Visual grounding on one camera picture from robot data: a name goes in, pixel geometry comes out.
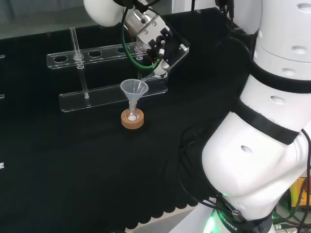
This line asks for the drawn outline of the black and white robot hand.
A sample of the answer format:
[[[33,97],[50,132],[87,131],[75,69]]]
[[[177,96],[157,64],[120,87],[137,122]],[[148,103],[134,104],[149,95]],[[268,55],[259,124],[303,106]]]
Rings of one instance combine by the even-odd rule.
[[[143,51],[153,58],[155,67],[145,71],[140,80],[165,80],[171,70],[187,56],[190,43],[163,17],[156,15],[137,34]]]

